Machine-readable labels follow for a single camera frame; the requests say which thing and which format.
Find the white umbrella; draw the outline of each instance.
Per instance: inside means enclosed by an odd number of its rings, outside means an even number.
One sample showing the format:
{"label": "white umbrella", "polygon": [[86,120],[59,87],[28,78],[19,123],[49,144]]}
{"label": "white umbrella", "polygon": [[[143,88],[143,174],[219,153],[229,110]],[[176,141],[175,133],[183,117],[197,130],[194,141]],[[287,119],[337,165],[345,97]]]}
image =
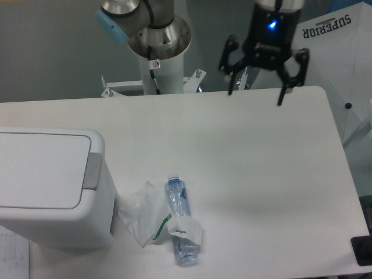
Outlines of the white umbrella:
{"label": "white umbrella", "polygon": [[[372,6],[359,3],[298,24],[294,49],[309,48],[305,85],[327,93],[342,142],[367,117],[372,99]],[[289,62],[289,71],[296,63]],[[254,88],[281,87],[274,72],[261,71]]]}

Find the water bottle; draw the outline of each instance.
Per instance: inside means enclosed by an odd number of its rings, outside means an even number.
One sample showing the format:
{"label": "water bottle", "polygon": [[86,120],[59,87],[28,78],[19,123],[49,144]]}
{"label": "water bottle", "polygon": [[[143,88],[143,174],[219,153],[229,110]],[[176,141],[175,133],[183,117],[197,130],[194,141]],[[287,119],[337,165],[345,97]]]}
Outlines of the water bottle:
{"label": "water bottle", "polygon": [[[191,216],[188,205],[186,185],[178,174],[168,176],[168,183],[164,185],[166,197],[173,216]],[[192,241],[172,235],[174,257],[177,264],[192,264],[198,257],[198,246]]]}

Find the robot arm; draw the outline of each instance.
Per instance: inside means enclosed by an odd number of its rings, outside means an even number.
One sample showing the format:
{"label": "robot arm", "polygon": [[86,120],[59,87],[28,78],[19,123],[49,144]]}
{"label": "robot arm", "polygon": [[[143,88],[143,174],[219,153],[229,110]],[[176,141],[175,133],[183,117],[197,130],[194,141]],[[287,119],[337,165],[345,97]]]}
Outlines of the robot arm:
{"label": "robot arm", "polygon": [[[226,41],[219,69],[230,75],[228,94],[233,92],[235,76],[247,66],[275,70],[283,82],[278,99],[282,104],[285,93],[294,86],[303,86],[309,64],[309,50],[293,51],[291,44],[304,0],[257,0],[248,36],[241,48],[244,57],[231,65],[228,62],[232,51],[240,45],[235,36]],[[294,57],[300,65],[298,74],[290,77],[284,63]]]}
{"label": "robot arm", "polygon": [[102,1],[96,18],[112,40],[122,43],[145,27],[169,26],[174,20],[174,0]]}

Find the white tabletop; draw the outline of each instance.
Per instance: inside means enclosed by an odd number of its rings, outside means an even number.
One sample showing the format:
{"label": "white tabletop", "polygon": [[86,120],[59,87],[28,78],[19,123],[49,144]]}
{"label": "white tabletop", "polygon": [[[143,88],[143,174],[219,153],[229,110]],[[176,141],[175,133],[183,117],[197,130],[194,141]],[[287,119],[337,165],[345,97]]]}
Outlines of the white tabletop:
{"label": "white tabletop", "polygon": [[203,224],[196,266],[141,248],[118,221],[98,251],[31,250],[31,278],[299,278],[363,273],[350,239],[367,235],[325,92],[296,88],[0,103],[0,125],[92,128],[118,193],[178,172]]}

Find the black object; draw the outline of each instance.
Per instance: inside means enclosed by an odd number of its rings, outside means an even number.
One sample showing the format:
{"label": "black object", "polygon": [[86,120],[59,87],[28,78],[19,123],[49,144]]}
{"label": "black object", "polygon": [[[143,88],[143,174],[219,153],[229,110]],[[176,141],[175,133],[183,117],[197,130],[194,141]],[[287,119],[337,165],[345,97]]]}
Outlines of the black object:
{"label": "black object", "polygon": [[360,266],[372,266],[372,236],[351,239],[356,261]]}
{"label": "black object", "polygon": [[[278,99],[281,105],[287,89],[294,86],[303,86],[309,64],[309,50],[304,48],[292,51],[291,44],[299,19],[300,10],[293,12],[280,12],[281,0],[276,0],[275,10],[269,10],[255,3],[253,17],[248,36],[242,44],[245,56],[234,65],[230,65],[228,58],[231,52],[239,48],[236,37],[231,35],[225,43],[219,69],[229,74],[230,86],[228,94],[233,92],[235,76],[247,66],[267,70],[276,70],[283,82]],[[290,77],[284,63],[294,57],[300,65],[296,76]]]}

